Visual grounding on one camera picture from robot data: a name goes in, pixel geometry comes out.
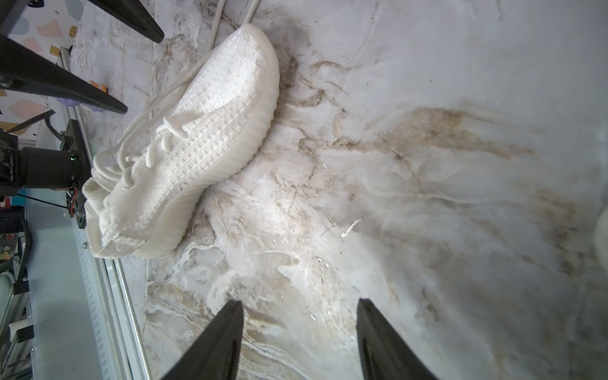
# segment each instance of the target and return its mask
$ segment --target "white marble countertop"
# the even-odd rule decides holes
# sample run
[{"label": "white marble countertop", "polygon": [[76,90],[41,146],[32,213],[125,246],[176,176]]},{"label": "white marble countertop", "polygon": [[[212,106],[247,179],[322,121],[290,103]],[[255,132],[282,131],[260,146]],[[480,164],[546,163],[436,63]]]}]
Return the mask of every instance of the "white marble countertop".
[{"label": "white marble countertop", "polygon": [[[215,4],[146,4],[160,44],[87,4],[72,71],[130,109],[83,111],[94,150],[197,60]],[[268,137],[168,258],[123,259],[153,377],[240,299],[239,378],[361,378],[369,297],[440,378],[605,378],[607,7],[262,0]],[[227,1],[218,43],[247,8]]]}]

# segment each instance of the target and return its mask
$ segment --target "cable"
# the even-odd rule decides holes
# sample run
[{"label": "cable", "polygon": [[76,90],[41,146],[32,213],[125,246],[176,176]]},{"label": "cable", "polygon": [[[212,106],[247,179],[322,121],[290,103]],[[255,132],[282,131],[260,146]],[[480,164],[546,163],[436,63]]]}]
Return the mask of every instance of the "cable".
[{"label": "cable", "polygon": [[54,134],[55,137],[57,137],[57,139],[59,139],[59,141],[63,141],[63,136],[60,135],[59,132],[57,132],[57,130],[55,128],[53,128],[53,126],[50,124],[50,115],[44,119],[44,123],[46,123],[46,126],[48,127],[50,132],[52,134]]},{"label": "cable", "polygon": [[19,193],[17,193],[16,195],[22,196],[23,198],[27,198],[27,199],[32,199],[34,201],[38,201],[38,202],[42,202],[42,203],[46,203],[46,204],[51,204],[53,206],[61,207],[62,209],[66,209],[67,208],[66,206],[62,206],[60,204],[43,201],[42,199],[37,199],[37,198],[31,197],[31,196],[27,196],[27,195],[23,195],[23,194],[19,194]]},{"label": "cable", "polygon": [[249,6],[249,10],[247,11],[247,15],[245,16],[245,20],[243,21],[243,24],[246,22],[251,22],[251,19],[254,17],[255,10],[258,8],[258,5],[260,5],[260,0],[253,0],[251,2],[251,5]]},{"label": "cable", "polygon": [[225,3],[226,0],[219,0],[218,6],[215,8],[215,16],[213,17],[213,24],[211,24],[211,36],[209,37],[209,44],[207,45],[207,50],[205,50],[205,53],[209,53],[211,50],[213,50],[215,37],[218,35],[219,22],[222,18]]},{"label": "cable", "polygon": [[74,205],[76,204],[76,196],[78,195],[78,188],[74,189],[74,195],[72,195],[72,201],[70,202],[70,216],[74,217]]},{"label": "cable", "polygon": [[47,117],[51,117],[54,114],[55,114],[55,111],[53,111],[52,109],[50,109],[50,110],[48,110],[48,111],[46,111],[46,112],[44,112],[44,113],[42,113],[40,115],[34,116],[31,119],[24,121],[23,123],[19,124],[18,126],[14,127],[14,128],[9,129],[7,131],[7,133],[15,133],[15,132],[19,132],[21,130],[24,130],[28,126],[30,126],[30,125],[32,125],[34,123],[37,123],[40,120],[44,120]]}]

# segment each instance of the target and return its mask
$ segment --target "white cord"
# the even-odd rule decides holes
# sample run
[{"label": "white cord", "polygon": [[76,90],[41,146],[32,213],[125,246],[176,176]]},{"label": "white cord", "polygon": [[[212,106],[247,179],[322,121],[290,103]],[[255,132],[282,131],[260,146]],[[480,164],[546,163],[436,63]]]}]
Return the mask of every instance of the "white cord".
[{"label": "white cord", "polygon": [[209,38],[209,45],[207,45],[207,50],[205,53],[213,50],[213,45],[215,44],[215,37],[218,35],[219,22],[222,18],[222,12],[224,11],[224,4],[226,0],[219,0],[218,6],[215,9],[215,16],[213,17],[213,24],[211,24],[211,37]]},{"label": "white cord", "polygon": [[243,24],[251,22],[251,20],[254,18],[254,14],[255,14],[256,9],[258,8],[258,5],[260,5],[260,0],[254,0],[251,3],[251,6],[249,7],[249,10],[247,11],[247,15],[245,16],[245,20],[243,21]]}]

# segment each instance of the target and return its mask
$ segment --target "white shoelace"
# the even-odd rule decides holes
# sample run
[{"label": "white shoelace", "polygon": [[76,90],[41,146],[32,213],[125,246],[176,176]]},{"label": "white shoelace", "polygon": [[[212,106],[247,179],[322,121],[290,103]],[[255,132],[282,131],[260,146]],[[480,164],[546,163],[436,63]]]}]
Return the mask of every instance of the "white shoelace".
[{"label": "white shoelace", "polygon": [[[125,179],[125,184],[127,187],[131,187],[133,185],[131,180],[131,168],[133,167],[133,163],[139,157],[129,156],[127,148],[130,147],[131,144],[146,130],[158,125],[161,118],[163,122],[159,127],[156,128],[155,135],[144,153],[146,166],[148,168],[154,166],[156,161],[156,150],[159,145],[165,153],[169,153],[172,148],[171,143],[173,139],[188,138],[188,134],[181,128],[181,126],[175,124],[171,118],[163,115],[169,114],[169,112],[175,107],[179,99],[188,89],[188,86],[190,86],[190,83],[196,77],[196,74],[198,74],[202,65],[204,65],[211,56],[225,3],[226,0],[219,0],[211,26],[211,38],[209,39],[209,44],[207,45],[205,54],[201,57],[201,59],[196,62],[196,64],[190,70],[181,75],[171,86],[161,91],[156,98],[154,98],[154,100],[152,100],[150,104],[148,104],[146,108],[144,108],[143,111],[135,117],[135,119],[133,119],[116,145],[108,150],[97,153],[93,158],[93,167],[97,170],[99,176],[101,176],[99,185],[105,190],[111,192],[120,178]],[[254,0],[251,3],[243,24],[251,22],[259,3],[260,0]],[[165,99],[168,99],[167,102],[165,102],[165,105],[160,108],[156,115],[147,120],[145,123],[142,123],[148,117],[150,112],[152,112],[160,104],[160,102]],[[104,167],[102,164],[105,159],[111,157],[113,154],[118,155],[117,160],[119,169]]]}]

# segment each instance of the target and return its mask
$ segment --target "brown stain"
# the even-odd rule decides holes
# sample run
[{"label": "brown stain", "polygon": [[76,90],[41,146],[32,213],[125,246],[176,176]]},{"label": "brown stain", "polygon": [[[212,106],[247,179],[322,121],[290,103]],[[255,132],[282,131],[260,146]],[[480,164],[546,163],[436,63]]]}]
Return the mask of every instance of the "brown stain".
[{"label": "brown stain", "polygon": [[441,206],[443,206],[447,209],[451,209],[451,210],[459,207],[459,205],[456,202],[452,201],[451,199],[441,198],[438,196],[429,198],[429,199],[427,199],[426,202],[428,204],[438,204],[438,205],[441,205]]},{"label": "brown stain", "polygon": [[342,70],[342,71],[351,71],[352,70],[352,67],[345,67],[344,65],[341,65],[338,62],[327,61],[327,60],[315,62],[310,66],[312,71],[318,71],[322,67],[330,67],[330,68],[338,69],[338,70]]},{"label": "brown stain", "polygon": [[311,156],[313,159],[316,158],[316,150],[320,146],[320,144],[322,144],[322,141],[320,139],[316,139],[315,137],[308,135],[301,128],[299,128],[299,130],[300,132],[302,132],[304,137],[298,141],[298,150],[302,151],[307,156]]},{"label": "brown stain", "polygon": [[280,54],[277,54],[277,57],[281,57],[278,60],[278,71],[280,74],[278,89],[279,91],[284,91],[295,86],[300,63],[285,48],[281,48],[278,51]]},{"label": "brown stain", "polygon": [[273,326],[281,326],[283,328],[287,328],[287,326],[283,322],[281,322],[280,320],[278,320],[272,316],[269,316],[268,314],[264,314],[262,312],[254,310],[246,305],[243,305],[243,308],[247,312],[247,319],[249,319],[250,322],[256,321],[263,325],[273,325]]},{"label": "brown stain", "polygon": [[541,340],[544,344],[549,346],[553,343],[553,334],[551,333],[549,326],[544,323],[541,326]]},{"label": "brown stain", "polygon": [[[184,0],[176,0],[173,2],[173,4],[177,7],[177,9],[184,9],[186,7]],[[199,9],[199,13],[206,16],[203,19],[203,22],[206,22],[207,25],[211,28],[211,23],[212,23],[213,18],[215,17],[215,12],[217,10],[216,4],[213,4],[209,1],[195,1],[194,4]],[[239,25],[237,23],[235,23],[234,21],[232,21],[230,18],[228,18],[226,16],[226,14],[222,14],[221,19],[223,21],[227,22],[228,24],[230,24],[230,27],[232,28],[233,31],[239,28]],[[179,30],[181,23],[182,23],[182,21],[177,22],[176,29]]]},{"label": "brown stain", "polygon": [[[543,239],[557,250],[554,270],[567,276],[576,275],[578,265],[574,262],[577,261],[584,230],[577,220],[579,205],[548,189],[538,190],[530,201],[547,225]],[[578,261],[582,268],[584,257]]]},{"label": "brown stain", "polygon": [[386,282],[386,287],[389,289],[389,301],[392,303],[401,304],[399,299],[399,295],[395,289],[395,278],[392,273],[386,273],[384,277],[384,281]]},{"label": "brown stain", "polygon": [[384,139],[402,152],[414,146],[435,146],[457,151],[484,151],[503,159],[534,154],[533,150],[527,148],[500,146],[482,140],[463,128],[466,119],[486,121],[464,111],[419,107],[386,133]]},{"label": "brown stain", "polygon": [[258,343],[266,343],[266,337],[264,337],[264,334],[260,331],[251,329],[251,330],[247,330],[245,333],[252,340],[255,340]]},{"label": "brown stain", "polygon": [[422,295],[422,298],[427,302],[427,305],[425,306],[426,310],[433,316],[433,320],[435,322],[439,322],[439,311],[437,310],[437,307],[435,307],[435,305],[433,304],[433,301],[431,301],[432,296],[430,295],[430,293],[428,293],[426,289],[423,288],[420,294]]},{"label": "brown stain", "polygon": [[555,192],[547,189],[538,191],[536,198],[545,206],[545,216],[549,219],[563,219],[572,223],[576,216],[576,203],[564,199]]},{"label": "brown stain", "polygon": [[439,243],[428,238],[417,238],[419,250],[427,252],[425,261],[427,268],[432,269],[439,275],[451,271],[454,267],[459,268],[466,264],[466,260],[456,254],[447,243]]},{"label": "brown stain", "polygon": [[559,271],[563,274],[571,276],[574,274],[574,266],[566,258],[559,258]]},{"label": "brown stain", "polygon": [[149,323],[158,323],[162,318],[163,312],[160,310],[155,310],[153,312],[146,311],[145,320]]},{"label": "brown stain", "polygon": [[359,141],[353,141],[351,139],[349,139],[348,137],[340,137],[339,139],[337,139],[336,141],[334,141],[331,144],[332,148],[335,149],[339,149],[339,150],[357,150],[357,147],[359,146],[359,144],[361,143],[361,140]]},{"label": "brown stain", "polygon": [[277,108],[274,110],[274,118],[272,119],[272,123],[300,126],[304,123],[304,121],[300,118],[300,114],[292,107],[284,103],[279,103],[277,104]]},{"label": "brown stain", "polygon": [[146,288],[146,293],[146,297],[154,298],[159,302],[171,305],[172,308],[177,306],[186,311],[187,314],[203,317],[206,320],[211,320],[212,318],[211,312],[201,299],[175,285],[167,282],[151,283]]},{"label": "brown stain", "polygon": [[485,231],[488,235],[494,236],[501,242],[508,244],[507,240],[500,234],[500,229],[492,223],[489,219],[483,218],[471,218],[471,221],[483,231]]},{"label": "brown stain", "polygon": [[344,132],[344,126],[342,125],[342,121],[346,118],[347,112],[345,109],[341,109],[340,112],[337,112],[334,116],[334,120],[331,122],[331,133],[335,138],[339,139],[342,136],[342,132]]},{"label": "brown stain", "polygon": [[[110,43],[120,50],[130,51],[130,48],[122,46],[122,44],[112,43],[112,40],[110,40]],[[173,74],[171,73],[174,70],[175,72],[183,72],[192,68],[198,61],[199,55],[192,38],[180,33],[162,40],[154,49],[153,59],[154,74],[151,93],[157,94],[168,81],[173,81]]]},{"label": "brown stain", "polygon": [[307,98],[298,100],[295,102],[296,107],[316,107],[321,104],[321,101],[325,98],[325,91],[317,89],[312,95]]},{"label": "brown stain", "polygon": [[336,83],[332,82],[332,81],[327,81],[327,83],[329,83],[330,85],[334,86],[335,88],[337,88],[338,90],[342,91],[344,94],[346,94],[347,96],[350,96],[349,93],[346,92],[346,90],[344,88],[342,88],[341,86],[338,86]]},{"label": "brown stain", "polygon": [[241,346],[241,358],[239,361],[239,367],[244,368],[272,368],[272,374],[277,379],[293,379],[293,380],[305,380],[307,377],[302,376],[296,372],[293,368],[286,365],[284,362],[275,358],[274,353],[268,357],[260,354],[255,349],[247,346]]},{"label": "brown stain", "polygon": [[332,98],[331,96],[329,96],[325,90],[318,88],[313,82],[309,81],[308,79],[306,79],[305,77],[300,77],[299,80],[309,89],[314,91],[313,96],[319,96],[321,95],[321,100],[326,100],[328,102],[330,102],[332,105],[338,107],[338,103],[336,102],[336,99]]}]

